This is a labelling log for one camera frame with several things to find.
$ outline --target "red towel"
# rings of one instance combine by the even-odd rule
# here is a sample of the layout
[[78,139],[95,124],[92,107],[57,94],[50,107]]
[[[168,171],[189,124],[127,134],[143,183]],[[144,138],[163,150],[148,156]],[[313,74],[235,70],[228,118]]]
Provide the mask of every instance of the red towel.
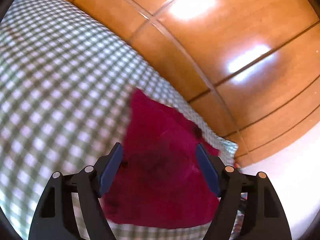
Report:
[[190,228],[213,219],[217,197],[209,191],[195,157],[196,145],[218,155],[201,130],[176,109],[135,90],[124,157],[103,197],[106,218],[117,224]]

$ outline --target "green and white checkered fabric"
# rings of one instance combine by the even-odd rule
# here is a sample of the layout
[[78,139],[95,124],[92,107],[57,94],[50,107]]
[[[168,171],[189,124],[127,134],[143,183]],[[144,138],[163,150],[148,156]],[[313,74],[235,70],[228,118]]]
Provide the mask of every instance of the green and white checkered fabric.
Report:
[[[51,174],[71,174],[121,142],[135,87],[177,108],[233,163],[237,145],[217,137],[129,45],[65,0],[20,0],[0,24],[0,206],[23,239]],[[88,238],[77,197],[80,234]],[[110,226],[117,239],[202,239],[187,229]]]

